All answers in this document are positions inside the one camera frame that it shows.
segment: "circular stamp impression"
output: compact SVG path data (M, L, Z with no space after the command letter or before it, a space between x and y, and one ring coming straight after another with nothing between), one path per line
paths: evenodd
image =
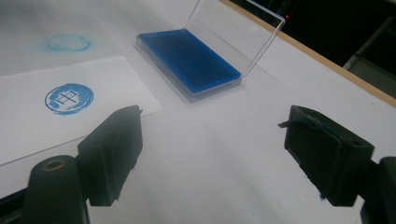
M93 91L80 84L68 83L50 91L45 99L47 108L58 115L76 114L91 104Z
M78 52L88 49L91 42L82 35L58 34L51 37L47 45L55 51Z

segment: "white tabletop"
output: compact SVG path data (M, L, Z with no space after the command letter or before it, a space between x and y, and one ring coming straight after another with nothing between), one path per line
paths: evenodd
M142 118L143 150L120 200L111 207L89 206L91 223L361 223L362 199L350 208L322 201L283 148L286 130L277 124L288 119L291 105L315 109L373 144L378 162L396 156L394 107L280 38L240 86L191 104L138 53L134 41L145 23L150 29L182 26L193 0L63 4L70 7L64 10L87 9L163 106ZM177 14L175 8L184 10ZM76 156L81 140L0 166L0 197L25 188L38 162Z

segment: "blue ink pad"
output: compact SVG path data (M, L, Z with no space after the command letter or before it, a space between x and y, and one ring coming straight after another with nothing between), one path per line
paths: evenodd
M91 42L82 35L59 34L51 37L47 45L55 51L79 52L87 50Z
M242 80L241 73L187 29L141 34L137 45L190 101Z
M93 92L90 88L68 83L50 91L45 99L48 109L58 115L76 114L91 104Z

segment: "blue stamp mark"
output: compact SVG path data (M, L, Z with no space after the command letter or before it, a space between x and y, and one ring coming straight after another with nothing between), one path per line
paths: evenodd
M45 99L47 108L58 115L76 114L91 104L93 91L80 84L68 83L50 91Z
M87 50L91 42L82 35L58 34L47 41L47 46L55 51L79 52Z

